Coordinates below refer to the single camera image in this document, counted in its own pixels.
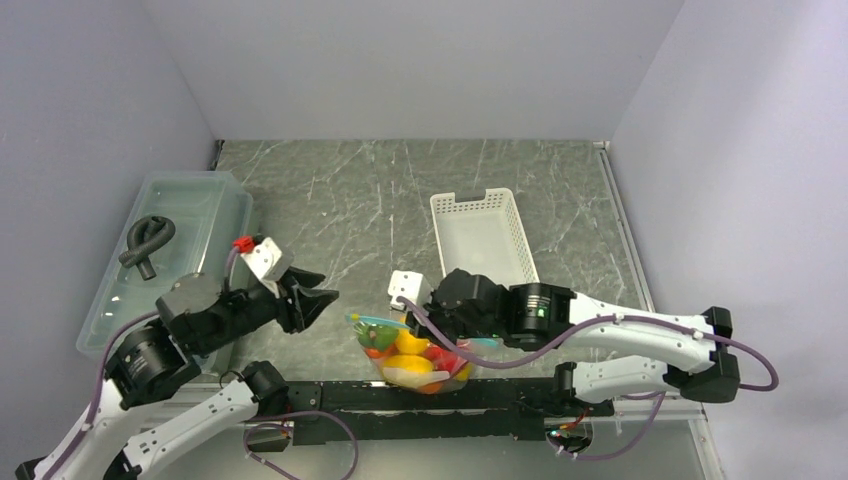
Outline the green leafy vegetable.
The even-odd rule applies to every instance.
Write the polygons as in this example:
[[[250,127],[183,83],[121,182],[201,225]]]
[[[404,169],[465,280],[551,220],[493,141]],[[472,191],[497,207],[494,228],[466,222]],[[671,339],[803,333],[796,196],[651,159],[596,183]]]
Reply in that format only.
[[[360,346],[384,352],[389,349],[398,336],[398,329],[391,326],[357,323],[354,332]]]

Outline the orange tangerine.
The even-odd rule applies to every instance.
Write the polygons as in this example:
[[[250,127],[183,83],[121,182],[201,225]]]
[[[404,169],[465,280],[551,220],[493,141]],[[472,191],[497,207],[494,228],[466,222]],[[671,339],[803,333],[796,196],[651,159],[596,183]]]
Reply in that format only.
[[[417,392],[426,395],[438,394],[444,389],[444,386],[444,382],[433,382],[419,387]]]

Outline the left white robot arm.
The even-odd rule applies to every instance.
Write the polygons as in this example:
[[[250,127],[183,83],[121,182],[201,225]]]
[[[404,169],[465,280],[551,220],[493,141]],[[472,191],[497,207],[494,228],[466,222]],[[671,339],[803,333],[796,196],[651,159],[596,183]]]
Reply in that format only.
[[[277,281],[233,289],[204,273],[178,279],[156,310],[109,340],[84,413],[48,455],[21,463],[18,479],[140,479],[228,426],[290,412],[289,387],[268,361],[254,361],[206,402],[147,432],[141,427],[201,373],[196,357],[213,353],[269,322],[295,334],[339,297],[325,277],[296,267]]]

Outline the orange carrot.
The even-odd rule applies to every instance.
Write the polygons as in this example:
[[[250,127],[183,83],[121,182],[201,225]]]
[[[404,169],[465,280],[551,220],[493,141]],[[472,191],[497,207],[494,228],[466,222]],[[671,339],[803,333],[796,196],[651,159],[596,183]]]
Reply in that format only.
[[[374,348],[366,348],[365,354],[372,360],[379,360],[385,357],[385,353]]]

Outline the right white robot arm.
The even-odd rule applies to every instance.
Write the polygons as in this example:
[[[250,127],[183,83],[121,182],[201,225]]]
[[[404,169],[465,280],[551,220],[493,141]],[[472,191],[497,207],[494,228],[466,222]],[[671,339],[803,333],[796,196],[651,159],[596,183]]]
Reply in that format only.
[[[697,315],[667,315],[594,299],[545,283],[506,287],[455,269],[435,288],[416,272],[393,273],[388,295],[411,333],[456,350],[464,340],[492,339],[525,352],[519,360],[479,365],[500,370],[531,363],[560,347],[604,350],[607,360],[569,360],[556,366],[551,401],[574,415],[614,397],[670,392],[722,404],[741,387],[729,352],[731,313],[710,307]]]

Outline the yellow lemon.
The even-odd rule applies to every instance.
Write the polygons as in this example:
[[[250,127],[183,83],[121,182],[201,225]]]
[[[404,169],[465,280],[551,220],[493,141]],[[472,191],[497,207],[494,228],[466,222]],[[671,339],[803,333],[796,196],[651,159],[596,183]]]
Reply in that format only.
[[[426,339],[417,338],[407,329],[401,329],[394,341],[397,352],[404,355],[422,355],[430,346]]]
[[[466,382],[469,379],[472,371],[473,365],[470,363],[466,363],[460,370],[456,372],[452,379],[458,382]]]

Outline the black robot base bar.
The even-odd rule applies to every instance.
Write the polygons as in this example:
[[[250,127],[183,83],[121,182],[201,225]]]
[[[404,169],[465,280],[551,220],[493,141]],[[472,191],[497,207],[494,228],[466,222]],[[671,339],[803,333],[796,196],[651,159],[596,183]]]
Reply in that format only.
[[[291,381],[286,393],[261,402],[258,415],[296,414],[293,442],[322,445],[347,439],[329,420],[345,422],[365,440],[508,437],[541,441],[554,421],[611,417],[612,401],[584,404],[555,393],[547,378],[472,379],[462,389],[434,395],[374,381]]]

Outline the red bell pepper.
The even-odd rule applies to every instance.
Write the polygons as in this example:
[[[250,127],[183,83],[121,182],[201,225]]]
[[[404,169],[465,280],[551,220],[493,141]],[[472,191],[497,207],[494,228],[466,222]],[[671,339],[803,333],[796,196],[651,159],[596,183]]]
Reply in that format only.
[[[430,345],[422,353],[422,356],[433,364],[435,370],[446,371],[451,376],[459,372],[467,363],[465,359],[456,353],[436,345]]]

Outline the clear zip top bag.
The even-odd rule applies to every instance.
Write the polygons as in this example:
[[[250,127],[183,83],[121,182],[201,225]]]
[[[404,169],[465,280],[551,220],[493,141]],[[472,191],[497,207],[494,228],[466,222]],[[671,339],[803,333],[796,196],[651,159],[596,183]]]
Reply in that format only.
[[[418,394],[462,389],[479,367],[455,352],[413,336],[397,321],[348,314],[346,321],[383,381]]]

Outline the yellow fruit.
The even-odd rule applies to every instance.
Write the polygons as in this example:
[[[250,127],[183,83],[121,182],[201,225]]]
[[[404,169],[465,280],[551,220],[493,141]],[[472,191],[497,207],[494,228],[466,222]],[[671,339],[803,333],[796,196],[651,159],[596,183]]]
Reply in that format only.
[[[399,369],[416,375],[434,371],[434,365],[430,360],[422,356],[407,354],[387,357],[382,363],[382,368]]]

